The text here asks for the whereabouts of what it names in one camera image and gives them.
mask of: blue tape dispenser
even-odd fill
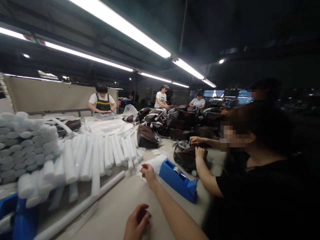
[[[195,203],[197,198],[197,178],[191,181],[168,159],[163,161],[159,176],[181,196]]]

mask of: fluorescent light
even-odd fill
[[[196,70],[194,70],[190,65],[188,65],[186,62],[184,62],[180,58],[176,60],[173,59],[172,62],[177,66],[181,67],[182,69],[184,69],[185,71],[187,71],[188,73],[191,73],[196,78],[199,78],[200,80],[204,79],[204,76],[202,76],[200,73],[198,73]]]
[[[183,85],[183,84],[181,84],[181,83],[173,82],[173,84],[178,85],[178,86],[181,86],[181,87],[189,88],[189,86],[187,86],[187,85]]]
[[[151,51],[159,54],[161,57],[169,58],[170,52],[161,47],[158,43],[153,41],[150,37],[145,35],[111,8],[98,0],[70,0],[74,4],[83,8],[87,12],[101,19],[105,23],[118,29],[120,32],[136,40],[138,43],[149,48]]]
[[[112,67],[120,68],[120,69],[129,71],[129,72],[133,72],[133,69],[131,69],[131,68],[127,68],[127,67],[124,67],[124,66],[112,63],[112,62],[108,62],[108,61],[100,59],[100,58],[96,58],[96,57],[93,57],[93,56],[90,56],[90,55],[87,55],[87,54],[84,54],[84,53],[80,53],[80,52],[77,52],[77,51],[74,51],[74,50],[71,50],[71,49],[68,49],[68,48],[65,48],[65,47],[61,47],[61,46],[53,44],[53,43],[49,43],[49,42],[45,42],[44,41],[44,44],[46,46],[54,48],[56,50],[60,50],[60,51],[66,52],[66,53],[77,55],[79,57],[90,59],[92,61],[96,61],[96,62],[103,63],[103,64],[106,64],[106,65],[109,65],[109,66],[112,66]]]
[[[205,82],[206,84],[208,84],[210,87],[213,87],[213,88],[216,88],[216,87],[217,87],[214,83],[210,82],[208,79],[203,79],[202,81],[204,81],[204,82]]]
[[[14,31],[11,31],[11,30],[2,28],[2,27],[0,27],[0,33],[9,35],[9,36],[11,36],[11,37],[20,38],[20,39],[23,39],[23,40],[29,40],[29,39],[27,39],[27,38],[26,38],[23,34],[21,34],[21,33],[17,33],[17,32],[14,32]]]
[[[164,82],[169,82],[169,83],[172,82],[172,81],[169,81],[169,80],[167,80],[167,79],[160,78],[160,77],[156,77],[156,76],[153,76],[153,75],[150,75],[150,74],[147,74],[147,73],[139,73],[139,74],[141,74],[141,75],[143,75],[143,76],[146,76],[146,77],[151,77],[151,78],[154,78],[154,79],[158,79],[158,80],[164,81]]]

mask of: plastic bag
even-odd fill
[[[124,107],[123,115],[135,115],[138,113],[138,110],[131,104],[128,104],[127,106]]]

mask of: person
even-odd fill
[[[197,106],[200,109],[204,109],[206,101],[202,99],[202,96],[203,96],[202,92],[197,92],[197,98],[192,99],[192,101],[189,103],[189,107]]]
[[[251,84],[248,92],[251,92],[253,103],[264,103],[274,105],[274,101],[278,99],[278,87],[281,82],[276,78],[264,78]],[[222,115],[226,115],[228,110],[224,107],[220,108]]]
[[[168,109],[170,106],[167,104],[167,95],[166,92],[168,91],[168,85],[162,85],[161,91],[157,92],[156,95],[156,102],[154,104],[154,108],[165,108]]]
[[[221,141],[191,137],[191,144],[206,143],[232,156],[222,175],[214,176],[205,150],[195,150],[199,178],[218,197],[215,204],[220,202],[210,223],[214,239],[295,236],[306,230],[315,185],[289,157],[293,128],[280,110],[259,103],[229,111]]]
[[[199,225],[158,182],[152,166],[142,164],[140,171],[155,194],[175,239],[208,240]],[[142,239],[151,218],[151,214],[147,211],[148,207],[147,204],[140,204],[129,216],[123,240]]]
[[[112,96],[108,94],[107,85],[98,82],[96,84],[96,91],[97,93],[90,96],[88,108],[95,113],[112,113],[117,108],[117,104]]]

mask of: woman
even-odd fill
[[[94,113],[112,113],[117,108],[117,104],[111,95],[108,94],[107,85],[97,83],[96,91],[97,93],[90,96],[88,108],[90,108]]]

